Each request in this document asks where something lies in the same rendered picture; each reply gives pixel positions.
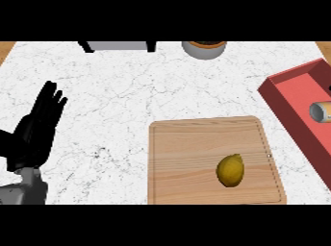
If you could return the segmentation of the yellow lemon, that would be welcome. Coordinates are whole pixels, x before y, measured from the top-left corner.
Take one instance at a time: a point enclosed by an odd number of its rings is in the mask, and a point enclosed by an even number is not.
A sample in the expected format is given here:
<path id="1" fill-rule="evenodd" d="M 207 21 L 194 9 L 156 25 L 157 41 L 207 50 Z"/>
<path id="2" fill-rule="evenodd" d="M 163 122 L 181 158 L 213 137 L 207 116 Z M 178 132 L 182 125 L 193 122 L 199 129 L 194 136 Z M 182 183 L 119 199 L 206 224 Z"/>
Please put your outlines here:
<path id="1" fill-rule="evenodd" d="M 243 176 L 243 162 L 238 154 L 228 155 L 216 164 L 216 179 L 224 187 L 238 185 Z"/>

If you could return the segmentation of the red cardboard box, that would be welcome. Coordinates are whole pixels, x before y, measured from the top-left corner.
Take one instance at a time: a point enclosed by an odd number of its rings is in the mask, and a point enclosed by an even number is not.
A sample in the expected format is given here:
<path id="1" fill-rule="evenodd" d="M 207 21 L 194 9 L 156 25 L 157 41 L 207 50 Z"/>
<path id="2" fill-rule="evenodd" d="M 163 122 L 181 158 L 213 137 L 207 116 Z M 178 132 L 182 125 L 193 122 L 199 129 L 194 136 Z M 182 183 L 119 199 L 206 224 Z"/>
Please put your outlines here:
<path id="1" fill-rule="evenodd" d="M 331 65 L 317 59 L 268 76 L 258 92 L 331 190 L 331 123 L 309 117 L 312 102 L 331 101 Z"/>

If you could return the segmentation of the grey pot with brown rim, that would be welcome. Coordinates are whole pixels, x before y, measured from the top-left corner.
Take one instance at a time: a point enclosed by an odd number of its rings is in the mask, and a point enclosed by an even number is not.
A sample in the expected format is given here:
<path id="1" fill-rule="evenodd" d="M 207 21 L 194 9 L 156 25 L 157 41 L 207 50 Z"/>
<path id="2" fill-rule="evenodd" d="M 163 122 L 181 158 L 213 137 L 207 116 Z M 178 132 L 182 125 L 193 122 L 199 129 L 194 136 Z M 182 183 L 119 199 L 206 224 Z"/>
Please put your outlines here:
<path id="1" fill-rule="evenodd" d="M 225 41 L 182 41 L 181 47 L 187 55 L 199 60 L 212 60 L 224 52 Z"/>

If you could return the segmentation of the grey appliance with black legs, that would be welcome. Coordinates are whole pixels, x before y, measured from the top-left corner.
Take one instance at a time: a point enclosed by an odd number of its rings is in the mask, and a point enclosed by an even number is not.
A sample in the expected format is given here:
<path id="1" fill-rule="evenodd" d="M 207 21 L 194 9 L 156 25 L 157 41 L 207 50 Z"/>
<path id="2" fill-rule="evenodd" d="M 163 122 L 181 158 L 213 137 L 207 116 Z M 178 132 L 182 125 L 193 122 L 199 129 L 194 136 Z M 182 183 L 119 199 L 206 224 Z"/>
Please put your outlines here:
<path id="1" fill-rule="evenodd" d="M 86 53 L 102 50 L 145 50 L 156 51 L 154 41 L 79 41 L 77 44 Z"/>

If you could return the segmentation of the wooden cutting board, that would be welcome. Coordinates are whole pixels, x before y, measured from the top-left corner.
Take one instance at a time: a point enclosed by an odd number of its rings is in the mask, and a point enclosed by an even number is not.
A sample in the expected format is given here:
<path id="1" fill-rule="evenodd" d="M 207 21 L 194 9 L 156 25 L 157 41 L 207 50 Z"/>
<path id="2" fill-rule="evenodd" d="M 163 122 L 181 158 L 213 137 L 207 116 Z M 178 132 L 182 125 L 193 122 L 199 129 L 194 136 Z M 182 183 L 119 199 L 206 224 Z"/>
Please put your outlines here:
<path id="1" fill-rule="evenodd" d="M 218 182 L 215 167 L 240 155 L 237 186 Z M 147 202 L 250 204 L 286 202 L 261 121 L 253 116 L 156 121 L 148 126 Z"/>

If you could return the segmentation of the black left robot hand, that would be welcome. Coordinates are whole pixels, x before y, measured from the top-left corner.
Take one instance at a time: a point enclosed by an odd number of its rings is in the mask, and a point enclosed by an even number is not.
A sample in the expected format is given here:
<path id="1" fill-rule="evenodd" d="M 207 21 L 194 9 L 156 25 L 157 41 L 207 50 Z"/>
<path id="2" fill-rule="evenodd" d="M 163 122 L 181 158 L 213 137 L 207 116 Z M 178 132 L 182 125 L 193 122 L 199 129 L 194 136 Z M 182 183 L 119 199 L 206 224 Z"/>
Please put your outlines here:
<path id="1" fill-rule="evenodd" d="M 30 113 L 20 119 L 14 131 L 8 133 L 0 130 L 0 157 L 6 159 L 9 172 L 23 167 L 37 168 L 45 163 L 66 101 L 55 83 L 46 81 Z"/>

